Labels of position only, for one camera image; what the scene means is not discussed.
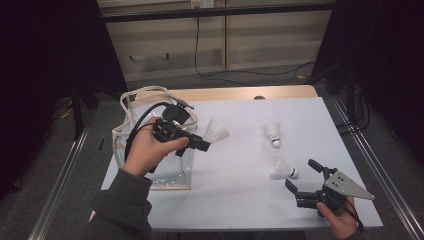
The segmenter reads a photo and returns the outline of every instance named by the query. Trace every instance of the white tabletop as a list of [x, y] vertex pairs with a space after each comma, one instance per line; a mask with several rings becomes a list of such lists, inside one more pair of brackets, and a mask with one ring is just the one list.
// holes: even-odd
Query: white tabletop
[[[270, 178], [271, 162], [282, 156], [299, 170], [292, 180], [299, 191], [321, 189], [323, 176], [307, 165], [338, 168], [364, 186], [321, 98], [190, 102], [202, 135], [211, 118], [221, 121], [230, 137], [195, 151], [192, 190], [151, 191], [149, 222], [163, 231], [292, 230], [328, 226], [316, 210], [298, 208], [284, 180]], [[281, 125], [282, 146], [276, 150], [264, 125]], [[117, 173], [112, 157], [102, 189]], [[367, 227], [382, 226], [369, 200], [355, 199]]]

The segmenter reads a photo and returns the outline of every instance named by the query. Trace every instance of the gray carpet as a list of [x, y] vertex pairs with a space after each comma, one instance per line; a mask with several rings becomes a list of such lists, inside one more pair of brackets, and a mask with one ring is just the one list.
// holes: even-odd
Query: gray carpet
[[[255, 71], [272, 73], [292, 68], [293, 66], [281, 66], [255, 69]], [[307, 76], [311, 69], [312, 65], [307, 65], [296, 75]], [[245, 85], [266, 86], [287, 82], [292, 76], [290, 74], [267, 76], [225, 73], [214, 78], [231, 78]], [[304, 79], [294, 78], [290, 84], [301, 84], [304, 81]], [[128, 83], [130, 89], [148, 85], [159, 85], [168, 89], [241, 86], [222, 80], [205, 80], [197, 75]], [[325, 83], [320, 82], [315, 87], [319, 95], [324, 98], [334, 122], [341, 123], [342, 119], [332, 103], [331, 96], [328, 96], [325, 91]], [[96, 112], [93, 125], [89, 129], [46, 239], [75, 239], [78, 236], [89, 218], [89, 202], [103, 181], [112, 156], [111, 129], [122, 122], [124, 113], [116, 101], [111, 101], [103, 95], [99, 98], [101, 103], [98, 109], [94, 110]], [[424, 206], [420, 201], [420, 193], [424, 190], [424, 168], [414, 159], [403, 142], [393, 138], [391, 129], [378, 111], [371, 108], [371, 113], [371, 123], [363, 133], [393, 183], [423, 222]], [[7, 195], [0, 203], [0, 239], [28, 238], [73, 144], [73, 130], [73, 121], [70, 117], [54, 122], [51, 133], [40, 149], [37, 159], [22, 179], [22, 190]], [[345, 135], [342, 139], [368, 190], [376, 195], [374, 204], [385, 225], [383, 228], [367, 229], [365, 236], [368, 239], [411, 239], [352, 137]], [[309, 240], [330, 239], [330, 233], [328, 229], [308, 230], [306, 237]], [[164, 238], [163, 233], [154, 235], [154, 239]]]

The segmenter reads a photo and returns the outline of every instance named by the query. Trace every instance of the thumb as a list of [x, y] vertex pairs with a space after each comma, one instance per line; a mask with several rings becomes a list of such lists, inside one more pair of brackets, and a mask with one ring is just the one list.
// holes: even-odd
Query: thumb
[[317, 203], [317, 209], [331, 225], [334, 226], [338, 223], [339, 219], [337, 216], [324, 203]]
[[168, 152], [172, 152], [187, 146], [189, 139], [187, 137], [177, 138], [175, 140], [164, 143], [164, 147]]

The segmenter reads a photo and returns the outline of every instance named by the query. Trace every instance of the person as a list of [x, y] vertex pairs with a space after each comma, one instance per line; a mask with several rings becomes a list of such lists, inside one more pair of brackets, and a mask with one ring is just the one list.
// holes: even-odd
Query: person
[[[152, 182], [145, 177], [169, 153], [184, 148], [186, 137], [161, 143], [153, 136], [156, 117], [137, 133], [125, 165], [108, 190], [99, 191], [91, 202], [95, 214], [84, 227], [79, 239], [150, 239], [152, 228], [148, 215], [152, 205], [147, 201]], [[353, 205], [353, 198], [348, 200]], [[317, 209], [328, 220], [334, 239], [362, 239], [356, 221], [345, 212], [333, 213], [323, 203]]]

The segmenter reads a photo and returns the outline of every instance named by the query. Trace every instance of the hand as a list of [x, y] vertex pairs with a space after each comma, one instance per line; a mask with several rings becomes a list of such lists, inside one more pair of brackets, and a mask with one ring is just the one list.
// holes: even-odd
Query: hand
[[186, 137], [161, 143], [153, 137], [153, 123], [157, 117], [150, 118], [147, 126], [139, 129], [134, 138], [130, 153], [123, 167], [124, 171], [144, 177], [147, 172], [157, 166], [170, 152], [184, 148], [189, 139]]
[[[347, 201], [344, 205], [347, 209], [354, 212], [352, 207], [354, 206], [353, 197], [348, 196]], [[317, 209], [330, 223], [334, 239], [345, 239], [354, 234], [358, 229], [356, 220], [343, 209], [338, 209], [335, 213], [333, 213], [322, 202], [317, 203]]]

